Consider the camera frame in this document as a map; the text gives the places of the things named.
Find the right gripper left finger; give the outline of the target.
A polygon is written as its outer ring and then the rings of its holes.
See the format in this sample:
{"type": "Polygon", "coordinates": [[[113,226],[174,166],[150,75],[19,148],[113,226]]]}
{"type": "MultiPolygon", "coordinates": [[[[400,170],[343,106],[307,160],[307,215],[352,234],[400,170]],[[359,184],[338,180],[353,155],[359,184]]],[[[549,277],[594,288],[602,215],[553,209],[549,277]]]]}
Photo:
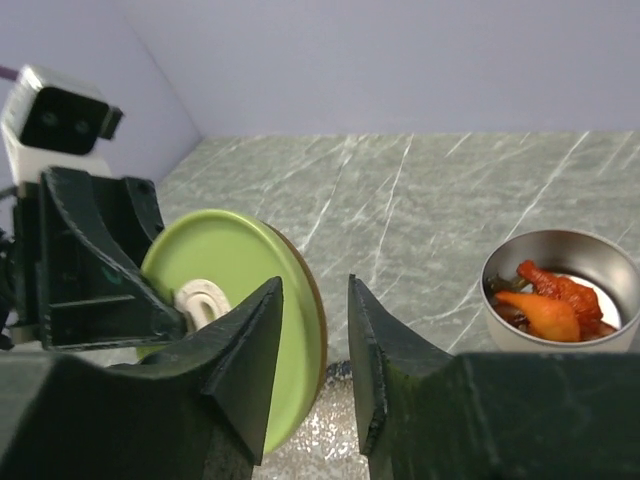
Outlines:
{"type": "Polygon", "coordinates": [[[279,350],[274,277],[136,364],[1,357],[5,479],[248,479],[262,461],[279,350]]]}

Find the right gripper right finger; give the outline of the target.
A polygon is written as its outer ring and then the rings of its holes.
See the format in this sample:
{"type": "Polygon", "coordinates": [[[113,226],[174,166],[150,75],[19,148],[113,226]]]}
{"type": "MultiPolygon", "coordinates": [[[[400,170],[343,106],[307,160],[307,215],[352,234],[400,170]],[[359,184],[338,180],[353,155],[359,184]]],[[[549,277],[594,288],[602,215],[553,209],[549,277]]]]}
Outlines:
{"type": "Polygon", "coordinates": [[[450,355],[348,280],[360,452],[373,479],[635,479],[639,357],[450,355]]]}

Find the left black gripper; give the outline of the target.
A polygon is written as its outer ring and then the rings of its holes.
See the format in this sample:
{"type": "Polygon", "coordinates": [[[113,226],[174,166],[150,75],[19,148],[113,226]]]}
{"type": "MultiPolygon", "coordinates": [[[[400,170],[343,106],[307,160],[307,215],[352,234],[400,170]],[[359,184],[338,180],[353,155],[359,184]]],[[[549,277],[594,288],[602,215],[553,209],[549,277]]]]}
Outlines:
{"type": "Polygon", "coordinates": [[[18,316],[13,337],[88,350],[185,335],[182,315],[141,272],[164,228],[151,181],[49,167],[14,195],[13,236],[1,243],[1,301],[18,316]]]}

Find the green round lid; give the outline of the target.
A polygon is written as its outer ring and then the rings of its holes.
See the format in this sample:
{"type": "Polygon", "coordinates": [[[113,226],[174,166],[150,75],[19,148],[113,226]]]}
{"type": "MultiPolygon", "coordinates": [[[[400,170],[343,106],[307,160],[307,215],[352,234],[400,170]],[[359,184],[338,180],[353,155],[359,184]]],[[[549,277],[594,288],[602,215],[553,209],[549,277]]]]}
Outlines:
{"type": "Polygon", "coordinates": [[[284,444],[315,403],[328,351],[321,295],[296,247],[257,218],[198,210],[159,234],[141,274],[185,314],[189,332],[229,313],[269,278],[281,278],[282,327],[264,451],[284,444]]]}

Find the brown green food piece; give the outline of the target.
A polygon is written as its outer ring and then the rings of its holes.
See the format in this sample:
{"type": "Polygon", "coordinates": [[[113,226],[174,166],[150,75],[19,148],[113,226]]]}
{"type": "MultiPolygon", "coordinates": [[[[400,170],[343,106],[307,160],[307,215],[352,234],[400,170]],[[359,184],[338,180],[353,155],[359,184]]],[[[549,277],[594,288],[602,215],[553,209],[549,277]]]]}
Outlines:
{"type": "Polygon", "coordinates": [[[521,292],[530,285],[530,282],[520,276],[516,276],[511,279],[505,279],[500,275],[495,274],[491,277],[486,278],[484,280],[484,285],[486,287],[486,290],[488,291],[488,295],[494,296],[496,293],[502,291],[521,292]]]}

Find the orange chicken wing toy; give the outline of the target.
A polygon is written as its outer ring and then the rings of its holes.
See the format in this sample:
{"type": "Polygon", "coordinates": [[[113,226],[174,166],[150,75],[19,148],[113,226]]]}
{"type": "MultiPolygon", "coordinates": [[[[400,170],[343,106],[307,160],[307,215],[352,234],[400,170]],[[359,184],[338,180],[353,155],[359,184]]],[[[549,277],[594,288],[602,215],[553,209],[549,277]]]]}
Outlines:
{"type": "Polygon", "coordinates": [[[509,291],[500,291],[495,298],[499,303],[520,310],[539,338],[565,343],[575,343],[581,338],[579,322],[572,306],[566,301],[509,291]]]}

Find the orange drumstick toy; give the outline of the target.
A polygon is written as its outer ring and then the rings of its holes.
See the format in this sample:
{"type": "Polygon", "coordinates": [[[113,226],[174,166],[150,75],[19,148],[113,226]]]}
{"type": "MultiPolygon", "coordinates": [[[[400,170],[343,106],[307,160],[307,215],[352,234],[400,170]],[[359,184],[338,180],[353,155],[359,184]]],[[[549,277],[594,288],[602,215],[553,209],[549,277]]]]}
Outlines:
{"type": "Polygon", "coordinates": [[[581,326],[594,327],[603,319],[595,290],[566,276],[558,276],[539,268],[532,260],[525,260],[517,274],[534,287],[536,294],[567,302],[581,326]]]}

